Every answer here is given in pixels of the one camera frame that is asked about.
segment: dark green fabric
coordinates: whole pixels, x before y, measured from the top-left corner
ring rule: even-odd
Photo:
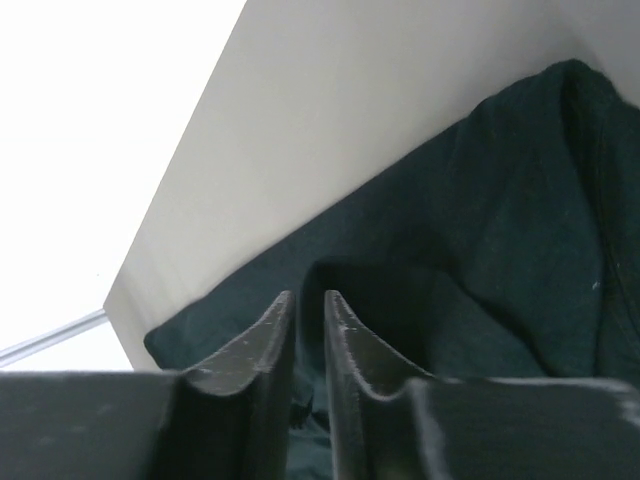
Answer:
[[[322,296],[436,375],[640,386],[640,112],[578,61],[482,102],[150,332],[185,368],[299,292],[289,478],[330,478]]]

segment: cloth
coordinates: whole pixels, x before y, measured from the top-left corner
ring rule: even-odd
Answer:
[[[435,375],[639,387],[638,185],[640,112],[600,73],[559,63],[483,101],[145,345],[160,367],[189,367],[298,292],[290,479],[331,478],[327,289]]]

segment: black plastic object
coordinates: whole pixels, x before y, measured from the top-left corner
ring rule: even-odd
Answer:
[[[183,373],[0,375],[0,478],[283,478],[293,303]]]
[[[185,372],[0,375],[0,479],[285,478],[293,315],[284,292]],[[639,478],[624,383],[437,379],[333,291],[325,333],[337,480]]]
[[[640,395],[604,379],[435,379],[327,292],[338,479],[640,478]]]

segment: white wall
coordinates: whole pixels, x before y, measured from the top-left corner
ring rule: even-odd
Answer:
[[[583,38],[620,93],[640,105],[640,2],[553,0],[558,15]]]
[[[104,307],[134,367],[153,366],[149,329],[486,96],[558,60],[595,65],[563,12],[249,0]]]

